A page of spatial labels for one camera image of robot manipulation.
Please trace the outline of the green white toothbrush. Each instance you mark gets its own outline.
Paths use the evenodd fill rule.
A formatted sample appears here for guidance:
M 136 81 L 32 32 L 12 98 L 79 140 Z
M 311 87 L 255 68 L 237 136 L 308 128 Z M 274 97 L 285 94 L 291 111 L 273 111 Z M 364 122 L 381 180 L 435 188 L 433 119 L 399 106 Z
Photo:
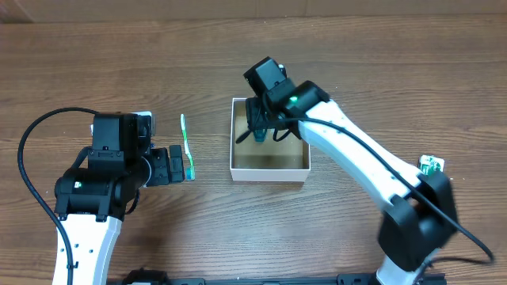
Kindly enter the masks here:
M 195 166 L 193 163 L 193 156 L 189 149 L 188 136 L 186 131 L 185 115 L 181 114 L 181 132 L 184 140 L 184 151 L 189 160 L 189 167 L 186 170 L 186 176 L 188 180 L 194 181 L 196 179 Z

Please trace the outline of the teal mouthwash bottle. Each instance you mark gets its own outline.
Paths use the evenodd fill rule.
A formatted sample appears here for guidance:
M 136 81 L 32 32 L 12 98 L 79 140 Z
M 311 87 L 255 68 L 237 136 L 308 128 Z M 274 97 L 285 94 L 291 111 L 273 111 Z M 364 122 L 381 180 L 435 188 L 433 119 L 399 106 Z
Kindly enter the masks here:
M 263 143 L 265 141 L 266 135 L 267 135 L 266 129 L 258 129 L 253 131 L 254 140 L 257 143 Z

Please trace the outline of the green white soap packet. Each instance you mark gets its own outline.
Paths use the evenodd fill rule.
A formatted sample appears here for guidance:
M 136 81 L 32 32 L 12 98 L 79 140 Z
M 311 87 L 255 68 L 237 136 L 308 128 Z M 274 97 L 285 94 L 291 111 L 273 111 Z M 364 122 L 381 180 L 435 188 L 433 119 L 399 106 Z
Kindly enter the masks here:
M 419 158 L 418 168 L 426 176 L 431 176 L 435 172 L 443 172 L 444 159 L 432 155 L 423 154 Z

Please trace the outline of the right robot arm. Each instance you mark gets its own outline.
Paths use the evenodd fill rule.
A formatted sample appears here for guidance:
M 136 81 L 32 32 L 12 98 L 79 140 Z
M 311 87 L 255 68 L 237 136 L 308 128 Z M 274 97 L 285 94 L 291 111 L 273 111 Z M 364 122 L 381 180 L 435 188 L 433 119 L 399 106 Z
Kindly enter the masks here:
M 359 129 L 313 82 L 249 80 L 262 119 L 250 129 L 287 130 L 329 155 L 370 195 L 383 214 L 385 254 L 371 284 L 416 284 L 436 253 L 459 231 L 450 179 L 423 173 Z

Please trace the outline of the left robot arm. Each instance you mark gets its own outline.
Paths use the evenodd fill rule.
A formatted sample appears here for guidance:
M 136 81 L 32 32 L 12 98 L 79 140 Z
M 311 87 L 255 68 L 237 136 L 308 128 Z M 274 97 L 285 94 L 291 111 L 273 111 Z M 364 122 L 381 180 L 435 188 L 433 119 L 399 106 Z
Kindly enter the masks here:
M 185 179 L 181 147 L 154 148 L 151 112 L 99 113 L 92 144 L 55 184 L 55 213 L 68 236 L 59 234 L 54 284 L 104 284 L 127 206 L 142 187 Z

